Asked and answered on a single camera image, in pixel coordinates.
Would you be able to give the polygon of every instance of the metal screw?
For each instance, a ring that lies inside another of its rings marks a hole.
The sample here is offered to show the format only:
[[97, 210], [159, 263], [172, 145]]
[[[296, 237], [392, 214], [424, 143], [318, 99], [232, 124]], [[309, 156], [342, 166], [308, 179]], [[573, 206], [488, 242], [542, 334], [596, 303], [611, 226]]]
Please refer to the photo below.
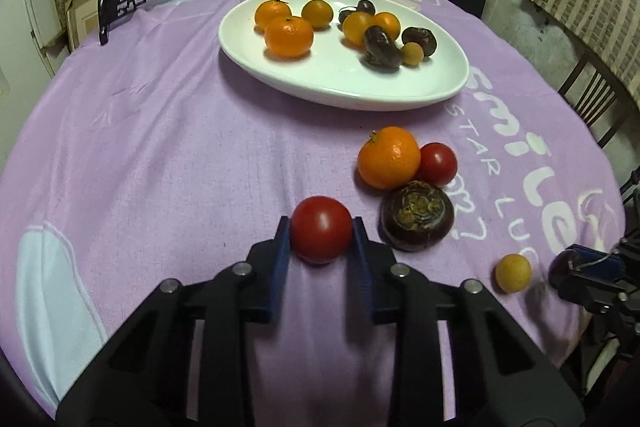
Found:
[[233, 270], [233, 273], [238, 275], [238, 277], [246, 277], [252, 272], [253, 269], [254, 267], [249, 263], [241, 261], [240, 263], [234, 264], [234, 267], [231, 270]]
[[165, 279], [160, 283], [160, 291], [162, 293], [173, 293], [180, 286], [180, 281], [177, 279]]
[[403, 277], [406, 277], [411, 273], [411, 268], [409, 268], [406, 264], [396, 263], [391, 267], [391, 273], [396, 277], [402, 279]]
[[476, 294], [480, 293], [484, 286], [482, 286], [482, 283], [478, 279], [467, 279], [463, 283], [463, 287], [469, 293]]

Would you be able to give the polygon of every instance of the oval plate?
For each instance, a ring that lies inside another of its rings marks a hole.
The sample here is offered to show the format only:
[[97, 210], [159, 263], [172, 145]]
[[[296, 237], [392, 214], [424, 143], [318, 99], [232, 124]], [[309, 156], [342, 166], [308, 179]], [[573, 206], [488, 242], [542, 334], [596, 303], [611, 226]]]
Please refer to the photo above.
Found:
[[[466, 83], [469, 62], [456, 40], [424, 15], [389, 0], [370, 0], [377, 12], [388, 11], [402, 29], [430, 29], [438, 41], [436, 52], [417, 68], [401, 66], [391, 73], [366, 67], [362, 53], [341, 43], [338, 12], [359, 0], [325, 0], [334, 8], [330, 28], [316, 31], [305, 57], [273, 60], [266, 54], [264, 38], [254, 30], [254, 13], [267, 0], [246, 0], [220, 23], [218, 37], [225, 53], [242, 69], [268, 86], [287, 94], [347, 109], [401, 111], [424, 107], [454, 96]], [[300, 15], [310, 0], [283, 0], [293, 15]]]

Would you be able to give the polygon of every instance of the red tomato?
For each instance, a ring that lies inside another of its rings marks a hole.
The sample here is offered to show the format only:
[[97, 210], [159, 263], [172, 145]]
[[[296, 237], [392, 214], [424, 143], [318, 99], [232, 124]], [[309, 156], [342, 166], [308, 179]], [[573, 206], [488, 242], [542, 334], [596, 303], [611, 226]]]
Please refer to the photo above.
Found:
[[458, 159], [455, 153], [444, 143], [428, 143], [420, 149], [420, 168], [418, 179], [444, 187], [458, 172]]
[[351, 214], [339, 201], [306, 198], [291, 215], [291, 248], [309, 263], [330, 263], [349, 248], [351, 225]]

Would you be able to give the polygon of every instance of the purple tablecloth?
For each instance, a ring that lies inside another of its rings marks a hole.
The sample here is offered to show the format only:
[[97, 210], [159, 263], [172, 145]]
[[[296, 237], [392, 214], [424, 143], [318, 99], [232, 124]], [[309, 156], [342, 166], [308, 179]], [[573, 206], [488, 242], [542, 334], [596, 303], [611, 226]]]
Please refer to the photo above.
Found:
[[[437, 282], [490, 287], [500, 257], [526, 255], [530, 287], [498, 298], [561, 362], [579, 310], [548, 287], [548, 266], [573, 242], [607, 250], [623, 232], [607, 159], [566, 103], [445, 0], [400, 1], [466, 51], [472, 73], [455, 98], [377, 114], [303, 102], [220, 51], [220, 20], [241, 1], [156, 2], [107, 46], [88, 38], [25, 125], [0, 184], [0, 345], [34, 396], [53, 412], [159, 281], [212, 278], [273, 237], [303, 198], [337, 198], [377, 239], [380, 196], [354, 181], [354, 163], [387, 125], [449, 144], [460, 163], [447, 187], [454, 229], [399, 260]], [[260, 427], [385, 424], [394, 332], [347, 301], [344, 260], [313, 269], [292, 259], [279, 324], [250, 334]]]

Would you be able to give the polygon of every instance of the tangerine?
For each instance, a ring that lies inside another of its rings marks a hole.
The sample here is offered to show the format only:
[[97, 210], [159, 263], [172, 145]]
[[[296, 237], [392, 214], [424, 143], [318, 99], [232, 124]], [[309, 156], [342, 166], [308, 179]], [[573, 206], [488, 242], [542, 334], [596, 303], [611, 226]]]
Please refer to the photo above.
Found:
[[364, 32], [373, 26], [373, 15], [366, 12], [354, 12], [342, 23], [342, 32], [346, 39], [356, 46], [364, 45]]
[[373, 131], [358, 154], [358, 172], [373, 188], [393, 190], [411, 181], [420, 167], [420, 148], [402, 127]]
[[275, 17], [288, 17], [291, 15], [289, 5], [281, 0], [268, 0], [260, 4], [254, 14], [255, 25], [260, 31], [264, 31], [267, 24]]
[[300, 15], [309, 21], [313, 29], [321, 30], [334, 20], [334, 9], [327, 1], [312, 0], [305, 4]]
[[268, 50], [283, 58], [304, 55], [314, 43], [314, 29], [302, 17], [276, 17], [264, 30]]
[[375, 26], [380, 26], [393, 41], [400, 36], [400, 21], [392, 13], [376, 13], [373, 23]]

